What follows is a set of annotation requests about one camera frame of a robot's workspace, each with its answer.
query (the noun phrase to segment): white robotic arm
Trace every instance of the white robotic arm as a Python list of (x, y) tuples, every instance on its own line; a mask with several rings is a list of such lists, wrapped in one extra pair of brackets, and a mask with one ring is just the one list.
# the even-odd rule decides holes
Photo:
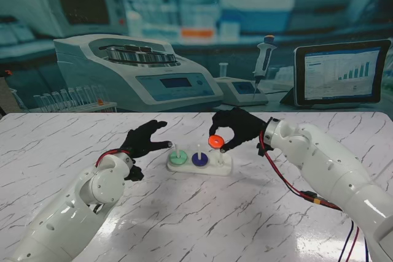
[(83, 170), (34, 218), (17, 250), (6, 261), (72, 261), (123, 195), (124, 178), (132, 166), (125, 153), (117, 153), (106, 155), (97, 168)]
[(374, 262), (393, 261), (393, 198), (355, 155), (317, 126), (286, 120), (270, 120), (263, 141), (282, 150), (316, 193), (354, 220)]

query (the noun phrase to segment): marble table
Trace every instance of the marble table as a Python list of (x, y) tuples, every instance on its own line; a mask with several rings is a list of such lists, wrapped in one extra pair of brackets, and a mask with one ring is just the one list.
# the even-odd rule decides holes
[[(259, 113), (310, 122), (357, 155), (393, 193), (393, 123), (377, 112)], [(83, 168), (118, 147), (130, 128), (165, 120), (154, 140), (206, 144), (212, 114), (10, 114), (0, 120), (0, 259), (25, 226)], [(219, 134), (230, 138), (228, 128)], [(257, 141), (230, 151), (229, 177), (169, 172), (168, 150), (138, 159), (141, 182), (127, 182), (118, 206), (76, 262), (337, 261), (348, 217), (292, 195), (257, 155)], [(272, 157), (302, 190), (307, 183), (279, 150)], [(360, 236), (351, 261), (364, 261)]]

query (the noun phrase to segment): white peg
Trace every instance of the white peg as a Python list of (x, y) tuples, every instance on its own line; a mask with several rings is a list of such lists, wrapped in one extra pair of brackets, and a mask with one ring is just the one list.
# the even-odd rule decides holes
[(222, 152), (219, 151), (219, 164), (223, 165), (224, 164), (224, 159), (222, 158)]
[(202, 154), (201, 154), (201, 145), (198, 144), (198, 160), (202, 159)]
[(179, 150), (179, 146), (177, 144), (174, 145), (174, 148), (176, 149), (176, 156), (178, 158), (180, 158), (180, 150)]

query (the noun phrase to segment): orange ring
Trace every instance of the orange ring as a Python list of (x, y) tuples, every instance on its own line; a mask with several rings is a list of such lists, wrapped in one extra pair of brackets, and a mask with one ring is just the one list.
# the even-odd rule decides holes
[(225, 141), (221, 136), (212, 135), (209, 137), (209, 145), (212, 148), (219, 149), (224, 145)]

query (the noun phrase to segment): laboratory backdrop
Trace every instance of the laboratory backdrop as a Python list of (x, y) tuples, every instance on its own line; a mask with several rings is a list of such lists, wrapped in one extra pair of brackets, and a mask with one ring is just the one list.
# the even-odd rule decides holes
[(0, 112), (393, 118), (393, 0), (0, 0)]

